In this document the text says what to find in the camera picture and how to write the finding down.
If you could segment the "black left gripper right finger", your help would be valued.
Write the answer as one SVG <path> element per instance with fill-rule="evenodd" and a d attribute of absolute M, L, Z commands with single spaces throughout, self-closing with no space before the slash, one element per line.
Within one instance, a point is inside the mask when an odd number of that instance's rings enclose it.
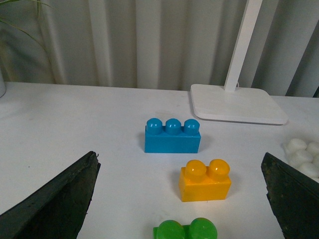
<path fill-rule="evenodd" d="M 261 170 L 267 198 L 284 238 L 319 237 L 319 184 L 280 159 L 266 153 Z"/>

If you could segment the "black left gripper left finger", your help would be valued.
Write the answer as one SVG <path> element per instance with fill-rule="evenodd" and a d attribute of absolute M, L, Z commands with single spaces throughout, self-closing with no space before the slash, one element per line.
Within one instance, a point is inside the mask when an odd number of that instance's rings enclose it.
<path fill-rule="evenodd" d="M 101 164 L 90 151 L 0 216 L 2 239 L 77 238 Z"/>

